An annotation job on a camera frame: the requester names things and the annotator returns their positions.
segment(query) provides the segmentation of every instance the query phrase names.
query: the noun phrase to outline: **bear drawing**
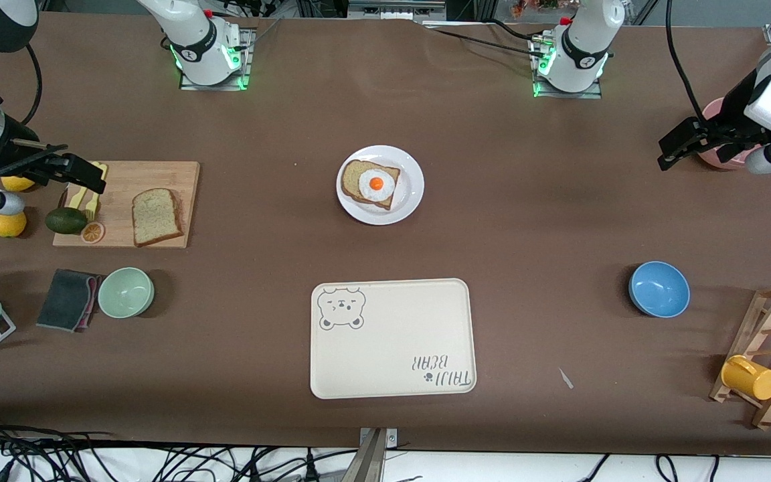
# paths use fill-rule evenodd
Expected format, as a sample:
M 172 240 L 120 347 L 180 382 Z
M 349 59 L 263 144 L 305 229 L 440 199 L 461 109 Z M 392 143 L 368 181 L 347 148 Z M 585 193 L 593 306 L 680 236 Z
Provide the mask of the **bear drawing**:
M 365 323 L 361 309 L 365 306 L 365 293 L 358 289 L 337 288 L 331 292 L 324 290 L 317 297 L 321 308 L 321 329 L 332 329 L 335 325 L 349 325 L 360 329 Z

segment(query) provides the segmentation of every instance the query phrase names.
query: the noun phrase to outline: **toast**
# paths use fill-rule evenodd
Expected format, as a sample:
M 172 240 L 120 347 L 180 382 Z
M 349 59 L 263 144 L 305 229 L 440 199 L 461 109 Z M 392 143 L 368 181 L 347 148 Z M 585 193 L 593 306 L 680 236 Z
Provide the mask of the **toast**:
M 343 172 L 341 173 L 341 190 L 355 202 L 361 202 L 362 204 L 373 204 L 383 208 L 384 210 L 390 210 L 392 208 L 392 201 L 394 200 L 394 193 L 388 196 L 385 201 L 373 202 L 368 201 L 362 197 L 361 192 L 359 191 L 359 177 L 361 177 L 361 174 L 364 173 L 364 171 L 369 171 L 371 169 L 379 169 L 385 171 L 386 174 L 394 179 L 395 187 L 398 186 L 398 176 L 400 176 L 400 169 L 397 167 L 386 167 L 385 165 L 379 165 L 376 162 L 359 161 L 358 159 L 353 159 L 352 161 L 348 162 L 346 167 L 343 168 Z
M 181 236 L 180 205 L 171 190 L 148 189 L 133 198 L 133 242 L 137 248 Z

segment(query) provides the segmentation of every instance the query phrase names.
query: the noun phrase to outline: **dried orange slice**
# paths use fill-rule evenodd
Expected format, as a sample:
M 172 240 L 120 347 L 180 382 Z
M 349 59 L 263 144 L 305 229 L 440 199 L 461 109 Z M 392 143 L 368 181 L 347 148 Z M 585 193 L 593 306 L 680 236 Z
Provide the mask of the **dried orange slice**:
M 82 229 L 79 238 L 82 239 L 83 243 L 97 244 L 100 239 L 103 239 L 105 234 L 106 226 L 98 222 L 92 222 Z

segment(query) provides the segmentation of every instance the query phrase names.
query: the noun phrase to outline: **table surface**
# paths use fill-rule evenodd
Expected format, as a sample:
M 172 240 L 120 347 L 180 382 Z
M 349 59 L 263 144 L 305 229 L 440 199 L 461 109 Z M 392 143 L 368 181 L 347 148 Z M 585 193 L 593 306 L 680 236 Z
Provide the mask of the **table surface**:
M 533 98 L 520 54 L 409 21 L 289 19 L 257 43 L 249 91 L 229 94 L 178 91 L 149 16 L 45 13 L 40 137 L 92 161 L 199 161 L 201 185 L 186 250 L 53 248 L 43 216 L 62 186 L 25 196 L 27 235 L 0 239 L 18 326 L 0 345 L 0 421 L 205 443 L 346 446 L 388 426 L 414 449 L 771 454 L 752 408 L 707 400 L 752 290 L 771 286 L 771 175 L 692 159 L 660 172 L 656 141 L 691 115 L 664 35 L 623 28 L 603 99 L 573 101 Z M 704 104 L 764 50 L 757 29 L 676 40 Z M 3 109 L 21 118 L 33 92 L 28 55 L 0 54 Z M 426 180 L 416 213 L 385 228 L 335 196 L 345 157 L 373 144 L 411 153 Z M 627 299 L 652 259 L 691 283 L 680 317 Z M 131 265 L 157 287 L 143 317 L 34 326 L 56 268 Z M 313 287 L 444 277 L 469 286 L 475 390 L 311 394 Z

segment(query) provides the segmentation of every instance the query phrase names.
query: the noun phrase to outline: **egg white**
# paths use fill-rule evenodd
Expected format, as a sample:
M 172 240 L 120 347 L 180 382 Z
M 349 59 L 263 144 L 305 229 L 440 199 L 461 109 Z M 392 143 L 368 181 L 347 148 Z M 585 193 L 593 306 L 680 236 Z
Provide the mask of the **egg white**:
M 371 189 L 371 179 L 379 177 L 383 180 L 380 190 Z M 359 191 L 361 196 L 371 202 L 382 202 L 394 194 L 394 178 L 382 169 L 368 169 L 359 176 Z

